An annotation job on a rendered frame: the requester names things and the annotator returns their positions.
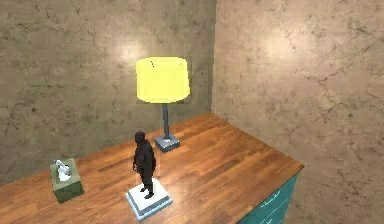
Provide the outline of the teal wooden-top chest of drawers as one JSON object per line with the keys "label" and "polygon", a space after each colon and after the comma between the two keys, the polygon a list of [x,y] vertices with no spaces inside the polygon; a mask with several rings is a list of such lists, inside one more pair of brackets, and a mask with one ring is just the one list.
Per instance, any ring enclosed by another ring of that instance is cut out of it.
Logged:
{"label": "teal wooden-top chest of drawers", "polygon": [[138,221],[133,142],[80,158],[84,194],[60,204],[43,171],[0,187],[0,224],[236,224],[303,164],[211,113],[172,126],[179,148],[157,151],[156,177],[172,204]]}

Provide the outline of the yellow shade table lamp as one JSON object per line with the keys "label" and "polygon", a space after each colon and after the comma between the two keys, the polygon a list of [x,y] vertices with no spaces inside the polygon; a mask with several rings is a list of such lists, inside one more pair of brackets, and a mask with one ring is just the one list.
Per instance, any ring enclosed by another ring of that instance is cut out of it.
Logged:
{"label": "yellow shade table lamp", "polygon": [[162,136],[154,139],[162,152],[180,146],[180,140],[170,133],[168,105],[190,95],[188,63],[180,57],[148,57],[136,63],[137,98],[145,103],[162,106]]}

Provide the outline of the dark figure statue white base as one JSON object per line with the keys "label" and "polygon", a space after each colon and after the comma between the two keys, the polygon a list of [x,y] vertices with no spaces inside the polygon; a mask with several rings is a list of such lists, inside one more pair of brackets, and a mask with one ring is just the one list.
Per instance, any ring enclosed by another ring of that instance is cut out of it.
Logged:
{"label": "dark figure statue white base", "polygon": [[151,217],[173,203],[173,199],[158,179],[154,178],[156,158],[145,133],[135,134],[136,149],[133,157],[133,170],[139,175],[141,183],[129,189],[125,196],[137,220]]}

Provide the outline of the green tissue box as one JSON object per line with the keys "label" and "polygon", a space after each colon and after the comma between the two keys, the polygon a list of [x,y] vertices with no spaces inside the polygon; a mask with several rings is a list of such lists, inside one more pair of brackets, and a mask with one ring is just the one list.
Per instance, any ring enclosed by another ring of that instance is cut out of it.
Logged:
{"label": "green tissue box", "polygon": [[74,199],[84,193],[75,160],[54,160],[50,165],[53,193],[59,204]]}

